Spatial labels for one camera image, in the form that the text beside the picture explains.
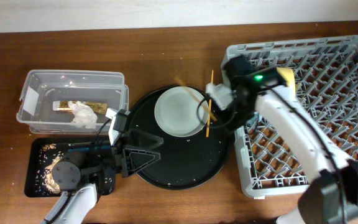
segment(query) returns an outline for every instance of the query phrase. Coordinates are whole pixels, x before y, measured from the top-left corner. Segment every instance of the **wooden stick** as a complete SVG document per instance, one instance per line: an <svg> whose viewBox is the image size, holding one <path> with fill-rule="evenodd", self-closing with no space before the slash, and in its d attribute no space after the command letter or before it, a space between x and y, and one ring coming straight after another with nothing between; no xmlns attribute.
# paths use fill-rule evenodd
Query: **wooden stick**
<svg viewBox="0 0 358 224"><path fill-rule="evenodd" d="M212 75L211 75L211 84L214 83L214 70L212 70ZM208 105L208 122L206 125L206 137L209 137L209 123L211 122L211 107L212 107L212 99L209 99L209 105Z"/></svg>
<svg viewBox="0 0 358 224"><path fill-rule="evenodd" d="M182 81L179 77L175 77L174 81L177 82L180 86L182 87L187 87L186 83L184 81ZM190 94L190 96L197 102L200 103L200 100L197 98L196 95L194 95L194 93L192 91L190 91L189 89L185 88L185 90ZM201 105L201 107L205 110L205 112L207 112L213 121L217 121L216 117L214 116L214 114L212 114L211 112L208 112L208 107L205 106L204 104Z"/></svg>

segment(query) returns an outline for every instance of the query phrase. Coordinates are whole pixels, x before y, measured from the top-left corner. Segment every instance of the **yellow tag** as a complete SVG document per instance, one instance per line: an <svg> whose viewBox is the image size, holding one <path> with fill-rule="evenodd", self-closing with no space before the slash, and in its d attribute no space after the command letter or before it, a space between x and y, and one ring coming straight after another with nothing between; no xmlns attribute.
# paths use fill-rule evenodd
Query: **yellow tag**
<svg viewBox="0 0 358 224"><path fill-rule="evenodd" d="M290 68L277 68L277 72L287 81L288 87L292 89L293 96L295 96L295 75L293 70Z"/></svg>

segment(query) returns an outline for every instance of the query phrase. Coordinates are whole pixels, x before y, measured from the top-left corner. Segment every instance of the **gray dish rack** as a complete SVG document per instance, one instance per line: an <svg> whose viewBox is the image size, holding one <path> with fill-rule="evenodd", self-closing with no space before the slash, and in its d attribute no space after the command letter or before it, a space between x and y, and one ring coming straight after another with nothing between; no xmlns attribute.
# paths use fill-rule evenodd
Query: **gray dish rack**
<svg viewBox="0 0 358 224"><path fill-rule="evenodd" d="M299 101L323 131L358 160L358 35L232 45L222 66L240 54L258 70L292 68ZM224 71L223 81L227 84ZM235 136L245 195L263 198L307 189L301 165L269 122L255 119Z"/></svg>

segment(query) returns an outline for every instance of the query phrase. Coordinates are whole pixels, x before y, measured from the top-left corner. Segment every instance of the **wooden surface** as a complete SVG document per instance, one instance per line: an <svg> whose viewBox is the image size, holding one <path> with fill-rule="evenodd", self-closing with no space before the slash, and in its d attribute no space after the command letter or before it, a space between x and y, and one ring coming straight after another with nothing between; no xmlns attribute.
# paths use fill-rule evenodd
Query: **wooden surface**
<svg viewBox="0 0 358 224"><path fill-rule="evenodd" d="M16 121L29 70L122 72L133 105L146 93L174 84L176 75L203 89L213 69L214 82L220 83L219 66L232 44L352 34L358 34L358 22L0 34L0 223L38 223L57 201L23 193L31 143L44 137ZM85 221L239 222L279 216L293 209L299 196L244 196L233 151L216 177L191 190L163 190L138 176L118 177L115 193L102 197Z"/></svg>

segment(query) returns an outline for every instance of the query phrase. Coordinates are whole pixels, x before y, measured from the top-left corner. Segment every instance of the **green light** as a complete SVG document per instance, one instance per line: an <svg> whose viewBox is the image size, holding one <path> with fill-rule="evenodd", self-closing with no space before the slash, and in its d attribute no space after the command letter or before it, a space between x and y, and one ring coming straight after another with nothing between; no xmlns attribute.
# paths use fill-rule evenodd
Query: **green light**
<svg viewBox="0 0 358 224"><path fill-rule="evenodd" d="M261 79L263 79L263 75L256 75L255 76L255 79L257 80L257 81L259 81L259 80L261 80Z"/></svg>

